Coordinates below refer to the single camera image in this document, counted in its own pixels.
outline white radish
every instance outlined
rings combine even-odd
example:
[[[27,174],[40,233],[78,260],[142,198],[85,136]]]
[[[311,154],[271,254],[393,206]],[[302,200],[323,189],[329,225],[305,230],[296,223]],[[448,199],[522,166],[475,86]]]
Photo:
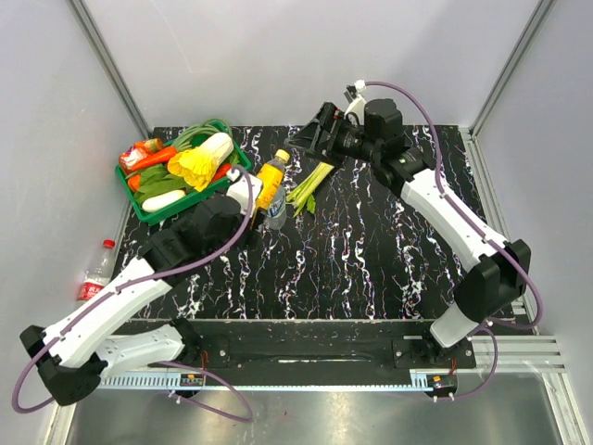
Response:
[[[173,190],[172,192],[163,193],[157,197],[150,197],[142,204],[142,210],[147,213],[154,213],[155,211],[161,210],[169,204],[180,200],[185,196],[183,190]]]

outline metal floor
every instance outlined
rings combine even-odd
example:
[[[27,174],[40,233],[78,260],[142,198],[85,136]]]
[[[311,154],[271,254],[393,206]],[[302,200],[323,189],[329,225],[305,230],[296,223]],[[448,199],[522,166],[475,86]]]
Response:
[[[479,383],[462,375],[460,393]],[[561,443],[536,375],[496,375],[468,400],[433,404],[423,394],[252,392],[255,422],[236,423],[165,395],[98,390],[79,403],[68,445],[533,444]],[[197,396],[242,414],[226,391]]]

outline red bottle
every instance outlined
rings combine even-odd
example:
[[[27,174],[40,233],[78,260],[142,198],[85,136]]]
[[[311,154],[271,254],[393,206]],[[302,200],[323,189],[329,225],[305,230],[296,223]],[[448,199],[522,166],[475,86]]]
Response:
[[[88,301],[98,294],[111,281],[115,268],[115,241],[106,239],[103,248],[97,251],[91,267],[84,275],[81,291],[76,298],[78,301]]]

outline bottle cap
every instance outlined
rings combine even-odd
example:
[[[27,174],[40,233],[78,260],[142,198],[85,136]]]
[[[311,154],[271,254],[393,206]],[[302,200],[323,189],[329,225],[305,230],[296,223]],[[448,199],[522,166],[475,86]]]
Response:
[[[283,162],[288,162],[290,155],[284,150],[276,151],[276,158],[280,158]]]

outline celery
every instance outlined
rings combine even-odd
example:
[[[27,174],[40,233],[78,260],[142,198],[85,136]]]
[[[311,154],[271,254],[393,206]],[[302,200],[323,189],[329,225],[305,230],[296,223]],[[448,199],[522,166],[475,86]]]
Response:
[[[295,216],[303,209],[307,209],[310,213],[315,212],[316,203],[313,192],[333,169],[333,165],[320,162],[313,173],[288,195],[286,200],[295,208]]]

